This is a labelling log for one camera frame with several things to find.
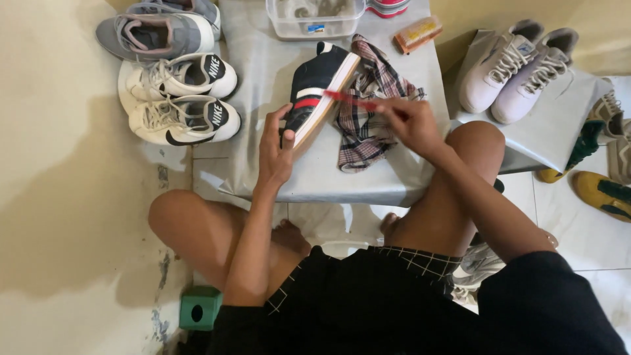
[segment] plastic container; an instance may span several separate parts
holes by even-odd
[[[266,6],[281,40],[323,40],[355,34],[366,0],[266,0]]]

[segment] label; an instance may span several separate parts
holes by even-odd
[[[312,33],[324,33],[324,25],[309,25],[307,26],[307,32]]]

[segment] nike swoosh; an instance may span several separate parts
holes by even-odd
[[[167,131],[167,142],[171,145],[177,145],[178,147],[181,147],[183,145],[194,145],[194,144],[206,143],[207,141],[213,140],[214,137],[215,136],[213,135],[212,137],[206,138],[203,140],[183,142],[183,141],[175,140],[175,138],[173,138],[173,136],[171,135],[171,131]]]

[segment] red stripe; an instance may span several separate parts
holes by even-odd
[[[318,102],[320,102],[320,99],[304,99],[304,100],[300,100],[298,102],[296,102],[296,104],[293,106],[294,109],[299,109],[301,107],[305,107],[305,106],[317,106]]]

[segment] foot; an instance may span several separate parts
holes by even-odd
[[[390,237],[390,235],[392,235],[394,230],[399,225],[400,219],[401,218],[397,216],[394,212],[390,212],[384,217],[384,220],[381,221],[381,226],[379,226],[379,230],[381,234],[384,235],[384,239],[387,239]]]
[[[300,228],[289,220],[283,219],[272,230],[272,241],[306,257],[311,252],[311,244],[302,236]]]

